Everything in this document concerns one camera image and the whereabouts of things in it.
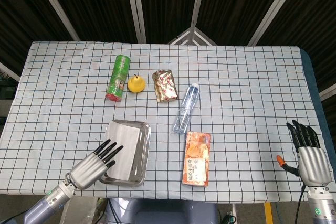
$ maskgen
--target green light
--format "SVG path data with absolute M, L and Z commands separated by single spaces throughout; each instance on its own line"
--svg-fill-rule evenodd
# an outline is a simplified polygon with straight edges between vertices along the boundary
M 316 209 L 315 209 L 315 213 L 316 213 L 317 215 L 320 215 L 320 214 L 322 213 L 322 211 L 321 211 L 321 209 L 316 208 Z

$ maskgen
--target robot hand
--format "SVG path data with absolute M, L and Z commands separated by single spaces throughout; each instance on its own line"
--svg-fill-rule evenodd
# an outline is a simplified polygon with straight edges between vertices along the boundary
M 310 126 L 305 127 L 295 120 L 293 120 L 293 125 L 287 123 L 298 153 L 299 167 L 296 169 L 288 166 L 279 155 L 277 156 L 278 163 L 284 170 L 301 177 L 302 194 L 306 186 L 309 187 L 307 196 L 314 219 L 313 223 L 336 223 L 336 206 L 326 187 L 332 181 L 327 156 L 321 149 L 316 132 Z
M 49 191 L 37 204 L 25 214 L 25 224 L 37 224 L 45 222 L 51 215 L 61 209 L 74 195 L 75 190 L 85 190 L 96 182 L 116 162 L 110 161 L 124 146 L 121 145 L 111 152 L 117 145 L 116 142 L 109 145 L 110 139 L 102 143 L 94 152 L 80 161 L 65 175 L 57 187 Z

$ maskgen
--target grid pattern tablecloth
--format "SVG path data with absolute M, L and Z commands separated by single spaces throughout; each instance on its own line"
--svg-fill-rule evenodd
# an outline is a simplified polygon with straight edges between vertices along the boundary
M 119 54 L 131 57 L 129 77 L 147 85 L 114 103 L 104 95 Z M 185 138 L 172 133 L 180 100 L 157 103 L 151 76 L 159 69 L 173 71 L 180 98 L 189 83 L 200 84 L 190 130 L 212 133 L 207 188 L 181 184 Z M 0 140 L 0 193 L 54 188 L 105 140 L 113 119 L 150 124 L 146 180 L 136 188 L 96 182 L 77 195 L 297 201 L 299 178 L 276 161 L 281 154 L 297 165 L 286 122 L 311 125 L 324 148 L 297 47 L 35 42 Z

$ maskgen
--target bottle cap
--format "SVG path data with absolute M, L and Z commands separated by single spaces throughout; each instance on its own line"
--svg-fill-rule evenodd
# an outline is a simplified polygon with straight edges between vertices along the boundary
M 191 86 L 194 86 L 194 87 L 196 87 L 196 88 L 198 88 L 198 89 L 200 88 L 199 85 L 198 85 L 197 83 L 192 83 Z

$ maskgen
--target green can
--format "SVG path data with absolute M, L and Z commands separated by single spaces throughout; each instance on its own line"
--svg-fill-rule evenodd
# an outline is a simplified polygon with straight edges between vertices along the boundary
M 122 91 L 130 69 L 131 59 L 124 55 L 118 55 L 114 63 L 110 83 L 107 86 L 105 97 L 115 102 L 120 102 Z

